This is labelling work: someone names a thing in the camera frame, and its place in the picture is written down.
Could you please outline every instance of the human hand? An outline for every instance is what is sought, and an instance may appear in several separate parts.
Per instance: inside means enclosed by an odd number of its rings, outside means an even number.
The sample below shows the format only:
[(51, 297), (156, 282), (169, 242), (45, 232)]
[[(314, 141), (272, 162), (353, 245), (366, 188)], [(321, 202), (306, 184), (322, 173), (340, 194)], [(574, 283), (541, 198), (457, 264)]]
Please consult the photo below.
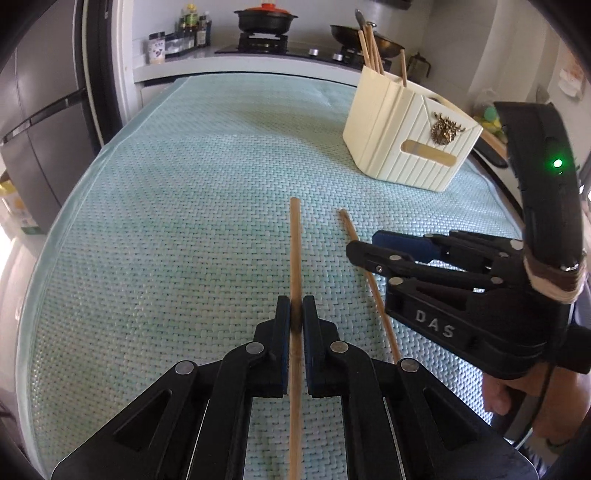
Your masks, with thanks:
[[(482, 374), (484, 409), (507, 415), (511, 409), (507, 386), (539, 396), (547, 368), (545, 363), (534, 365), (526, 376), (517, 380), (499, 380)], [(574, 437), (590, 407), (591, 374), (582, 375), (556, 367), (540, 412), (534, 420), (534, 434), (554, 444), (564, 443)]]

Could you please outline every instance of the cable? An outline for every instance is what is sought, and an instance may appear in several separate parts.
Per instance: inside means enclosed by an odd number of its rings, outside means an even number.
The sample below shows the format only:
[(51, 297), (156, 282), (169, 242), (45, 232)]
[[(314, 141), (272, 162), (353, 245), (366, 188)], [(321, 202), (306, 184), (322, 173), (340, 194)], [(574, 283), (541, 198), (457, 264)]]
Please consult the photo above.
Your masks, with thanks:
[(546, 398), (546, 393), (548, 391), (548, 387), (550, 386), (550, 380), (552, 379), (552, 373), (554, 372), (555, 367), (556, 367), (555, 362), (548, 364), (548, 368), (546, 370), (546, 375), (544, 377), (544, 383), (542, 384), (542, 390), (540, 391), (540, 397), (538, 398), (538, 401), (535, 404), (535, 408), (534, 408), (533, 415), (531, 416), (531, 420), (527, 423), (527, 426), (524, 428), (524, 431), (520, 435), (520, 437), (516, 441), (513, 442), (513, 447), (515, 447), (515, 450), (519, 450), (521, 447), (523, 447), (523, 444), (527, 441), (528, 438), (530, 438), (530, 435), (532, 433), (532, 426), (535, 422), (535, 419), (538, 416), (538, 413), (540, 413), (540, 410), (541, 410), (544, 400)]

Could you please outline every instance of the countertop edge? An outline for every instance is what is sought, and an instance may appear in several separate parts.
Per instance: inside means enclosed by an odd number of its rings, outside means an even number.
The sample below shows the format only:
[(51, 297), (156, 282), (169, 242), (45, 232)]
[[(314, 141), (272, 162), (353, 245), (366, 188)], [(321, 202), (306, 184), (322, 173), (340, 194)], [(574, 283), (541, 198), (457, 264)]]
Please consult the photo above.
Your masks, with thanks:
[(265, 55), (232, 55), (178, 59), (134, 69), (134, 83), (200, 73), (260, 72), (296, 75), (357, 86), (361, 72), (315, 60)]

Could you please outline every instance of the bottle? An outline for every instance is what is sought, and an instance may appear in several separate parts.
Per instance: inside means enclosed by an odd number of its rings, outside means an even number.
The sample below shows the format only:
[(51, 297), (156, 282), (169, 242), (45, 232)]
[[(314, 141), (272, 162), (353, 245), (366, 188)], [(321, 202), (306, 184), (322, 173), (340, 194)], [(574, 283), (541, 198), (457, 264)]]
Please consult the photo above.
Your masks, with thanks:
[(164, 32), (151, 33), (148, 37), (148, 57), (150, 63), (164, 63), (166, 57), (166, 35)]
[(184, 9), (181, 9), (181, 16), (178, 19), (177, 32), (184, 33), (186, 28), (187, 28), (187, 21), (186, 21), (185, 11), (184, 11)]
[(207, 21), (206, 33), (205, 33), (205, 46), (212, 46), (212, 18), (209, 16), (209, 12), (205, 12), (205, 19)]
[(197, 48), (205, 48), (207, 40), (207, 17), (201, 15), (197, 26)]
[(197, 26), (197, 8), (193, 4), (188, 4), (185, 11), (185, 23), (187, 28), (192, 30), (193, 27)]

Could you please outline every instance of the wooden chopstick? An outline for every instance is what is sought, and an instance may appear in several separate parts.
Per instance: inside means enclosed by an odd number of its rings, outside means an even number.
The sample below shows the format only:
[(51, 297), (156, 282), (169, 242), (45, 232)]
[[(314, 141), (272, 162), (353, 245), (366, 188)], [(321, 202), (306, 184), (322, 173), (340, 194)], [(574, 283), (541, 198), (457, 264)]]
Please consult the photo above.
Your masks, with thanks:
[(406, 77), (406, 55), (404, 53), (404, 49), (400, 50), (400, 66), (402, 67), (402, 85), (406, 87), (407, 85), (407, 77)]
[[(349, 217), (349, 213), (347, 210), (342, 209), (340, 212), (340, 217), (343, 219), (343, 223), (345, 224), (345, 229), (347, 233), (351, 237), (351, 240), (359, 240), (357, 236), (357, 232), (355, 231), (355, 226)], [(390, 351), (392, 352), (392, 360), (394, 363), (398, 363), (398, 361), (402, 358), (400, 354), (400, 349), (398, 348), (398, 342), (396, 340), (396, 334), (394, 333), (394, 328), (392, 327), (392, 322), (390, 322), (390, 318), (386, 314), (386, 308), (384, 307), (384, 301), (382, 300), (382, 294), (379, 292), (378, 283), (375, 281), (374, 274), (371, 272), (365, 271), (365, 278), (369, 283), (369, 289), (371, 290), (371, 294), (374, 297), (375, 305), (378, 308), (379, 317), (382, 320), (382, 326), (386, 331), (386, 338), (388, 339), (388, 343), (390, 345)]]
[(369, 65), (368, 67), (371, 68), (372, 70), (375, 70), (376, 72), (377, 70), (377, 66), (375, 64), (375, 55), (374, 55), (374, 43), (372, 42), (372, 38), (373, 36), (371, 35), (371, 25), (365, 25), (363, 27), (363, 33), (365, 35), (365, 44), (367, 45), (368, 48), (368, 55), (369, 55)]
[(359, 43), (361, 43), (361, 51), (363, 52), (363, 60), (368, 68), (372, 68), (371, 57), (369, 56), (368, 46), (365, 42), (365, 34), (363, 30), (359, 30)]
[(382, 59), (379, 56), (378, 44), (375, 41), (374, 29), (371, 27), (371, 25), (368, 25), (368, 35), (369, 35), (368, 42), (371, 43), (371, 45), (372, 45), (371, 51), (372, 51), (372, 54), (374, 55), (374, 70), (383, 75), (384, 74), (384, 65), (382, 65)]
[(289, 480), (301, 480), (302, 473), (302, 413), (304, 341), (301, 325), (301, 219), (300, 199), (290, 198), (290, 467)]

